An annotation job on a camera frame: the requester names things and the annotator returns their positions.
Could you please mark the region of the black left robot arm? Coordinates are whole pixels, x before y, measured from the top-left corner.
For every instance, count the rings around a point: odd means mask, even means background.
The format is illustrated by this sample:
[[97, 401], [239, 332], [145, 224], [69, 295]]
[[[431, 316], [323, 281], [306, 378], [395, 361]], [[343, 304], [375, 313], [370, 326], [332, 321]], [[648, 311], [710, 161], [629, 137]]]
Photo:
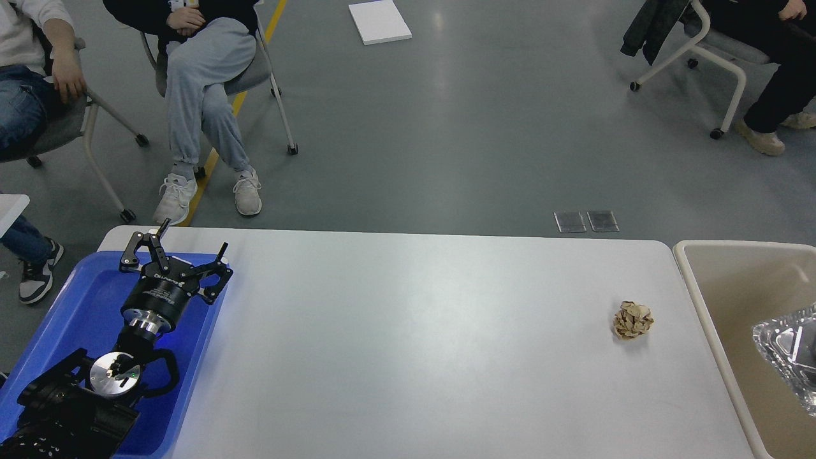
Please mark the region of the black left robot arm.
[[2, 383], [3, 458], [161, 458], [178, 438], [233, 275], [169, 254], [167, 224], [76, 265]]

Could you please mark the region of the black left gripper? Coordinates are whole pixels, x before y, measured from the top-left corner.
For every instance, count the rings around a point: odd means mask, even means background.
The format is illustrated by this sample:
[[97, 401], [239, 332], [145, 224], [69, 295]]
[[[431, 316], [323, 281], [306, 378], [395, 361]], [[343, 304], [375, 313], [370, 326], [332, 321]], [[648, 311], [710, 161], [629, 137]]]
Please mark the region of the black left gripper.
[[[139, 279], [120, 308], [125, 333], [175, 331], [194, 297], [213, 304], [233, 275], [232, 268], [222, 259], [228, 243], [222, 244], [213, 261], [202, 265], [176, 256], [169, 258], [161, 245], [161, 237], [169, 226], [171, 219], [166, 218], [155, 233], [134, 232], [120, 257], [120, 272], [139, 272]], [[142, 247], [149, 251], [147, 264], [140, 264], [136, 255]], [[217, 282], [202, 287], [202, 280], [212, 276], [217, 277]]]

